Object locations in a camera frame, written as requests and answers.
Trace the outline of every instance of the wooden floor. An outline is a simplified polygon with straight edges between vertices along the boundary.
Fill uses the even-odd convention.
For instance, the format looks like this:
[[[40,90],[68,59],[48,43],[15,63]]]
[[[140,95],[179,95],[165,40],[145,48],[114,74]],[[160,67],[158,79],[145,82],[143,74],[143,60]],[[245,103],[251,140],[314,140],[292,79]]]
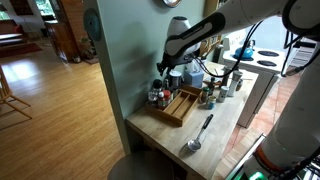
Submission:
[[[66,64],[52,47],[0,58],[28,120],[0,104],[0,179],[106,179],[124,156],[99,63]]]

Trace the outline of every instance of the wooden countertop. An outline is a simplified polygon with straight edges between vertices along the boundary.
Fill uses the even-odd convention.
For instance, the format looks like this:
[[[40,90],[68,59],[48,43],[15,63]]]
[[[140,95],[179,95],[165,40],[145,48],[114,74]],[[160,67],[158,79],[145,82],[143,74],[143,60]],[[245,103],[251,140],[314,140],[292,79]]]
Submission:
[[[223,67],[211,62],[207,62],[206,66],[211,72],[215,72],[216,68],[218,73]],[[226,98],[224,103],[216,103],[213,110],[197,104],[182,127],[163,121],[144,108],[129,116],[127,123],[145,140],[186,169],[187,179],[211,179],[258,75],[243,71],[242,77],[245,80],[234,97]],[[218,97],[218,94],[219,90],[215,90],[213,95]],[[191,152],[186,143],[197,137],[210,114],[214,114],[214,117],[202,134],[201,149]]]

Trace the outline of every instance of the wall clock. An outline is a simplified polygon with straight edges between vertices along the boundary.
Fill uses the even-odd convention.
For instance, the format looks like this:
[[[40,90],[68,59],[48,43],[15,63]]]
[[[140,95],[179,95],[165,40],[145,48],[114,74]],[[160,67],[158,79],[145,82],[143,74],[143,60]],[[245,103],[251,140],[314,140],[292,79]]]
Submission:
[[[181,2],[181,0],[162,0],[162,1],[166,6],[171,8],[177,7]]]

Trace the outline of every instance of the green wall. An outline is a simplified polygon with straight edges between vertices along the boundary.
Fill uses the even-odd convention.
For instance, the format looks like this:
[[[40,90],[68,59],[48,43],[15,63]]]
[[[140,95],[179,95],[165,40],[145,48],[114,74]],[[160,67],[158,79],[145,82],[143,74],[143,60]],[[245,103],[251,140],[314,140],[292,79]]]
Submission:
[[[191,0],[168,8],[162,0],[85,1],[86,9],[100,15],[103,39],[94,43],[127,153],[133,141],[127,139],[124,119],[144,105],[152,81],[160,78],[156,63],[162,59],[170,20],[185,16],[194,25],[203,18],[204,4]]]

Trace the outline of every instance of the tile floor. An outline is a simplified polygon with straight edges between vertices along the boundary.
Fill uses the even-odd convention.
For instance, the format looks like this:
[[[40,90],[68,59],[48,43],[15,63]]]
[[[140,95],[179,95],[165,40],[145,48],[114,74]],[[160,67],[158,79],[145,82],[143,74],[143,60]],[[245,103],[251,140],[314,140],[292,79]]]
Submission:
[[[250,131],[250,129],[255,129],[266,135],[270,132],[289,100],[291,93],[296,88],[300,80],[300,76],[301,74],[296,74],[294,76],[281,78],[277,83],[275,83],[259,113],[254,117],[250,127],[246,129],[236,126],[224,151],[224,155],[230,152],[230,150],[244,137],[244,135]]]

